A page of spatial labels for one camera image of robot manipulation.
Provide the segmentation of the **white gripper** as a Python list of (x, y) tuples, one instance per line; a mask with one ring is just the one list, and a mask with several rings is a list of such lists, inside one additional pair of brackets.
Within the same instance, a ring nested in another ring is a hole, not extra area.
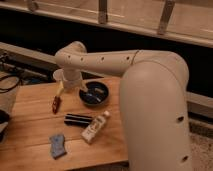
[[(60, 97), (65, 89), (71, 89), (80, 86), (82, 83), (82, 74), (80, 70), (77, 69), (63, 69), (62, 70), (62, 81), (60, 81), (56, 97)], [(80, 90), (83, 92), (88, 92), (86, 85), (81, 85)]]

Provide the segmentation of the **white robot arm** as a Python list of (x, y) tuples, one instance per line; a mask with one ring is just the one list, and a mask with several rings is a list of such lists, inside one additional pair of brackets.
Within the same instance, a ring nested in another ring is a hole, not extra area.
[(170, 51), (88, 53), (75, 41), (55, 54), (55, 72), (71, 86), (82, 71), (120, 78), (119, 109), (130, 171), (193, 171), (184, 59)]

